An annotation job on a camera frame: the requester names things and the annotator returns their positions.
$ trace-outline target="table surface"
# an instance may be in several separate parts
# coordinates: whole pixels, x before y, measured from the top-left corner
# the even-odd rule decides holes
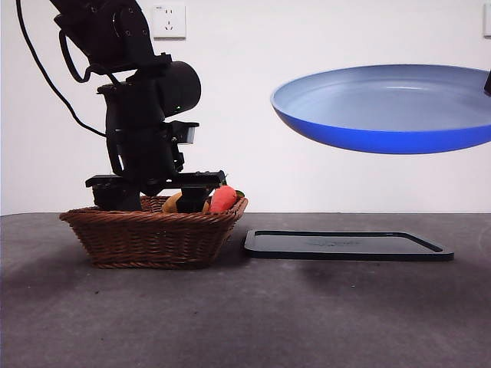
[[[246,213],[211,268],[92,268],[58,214],[2,222],[2,366],[491,366],[491,215]],[[247,258],[250,229],[404,231],[450,262]]]

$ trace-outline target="black plastic tray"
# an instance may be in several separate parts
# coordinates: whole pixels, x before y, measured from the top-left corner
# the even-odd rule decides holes
[[[350,261],[451,261],[453,252],[405,232],[251,230],[244,249],[254,258]]]

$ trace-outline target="toy carrot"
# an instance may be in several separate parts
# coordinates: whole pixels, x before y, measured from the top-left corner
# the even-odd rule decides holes
[[[215,189],[212,196],[211,205],[209,205],[210,212],[221,212],[231,209],[237,201],[237,193],[231,186],[220,186]]]

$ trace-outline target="woven basket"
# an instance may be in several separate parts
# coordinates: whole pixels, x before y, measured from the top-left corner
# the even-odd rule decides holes
[[[241,198],[228,211],[164,213],[169,197],[141,197],[143,211],[72,209],[60,219],[73,228],[99,268],[204,268],[220,248],[247,206]]]

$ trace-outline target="wall socket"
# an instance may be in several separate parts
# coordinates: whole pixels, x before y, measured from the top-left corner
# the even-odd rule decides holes
[[[186,38],[186,6],[179,2],[154,5],[152,9],[153,38]]]

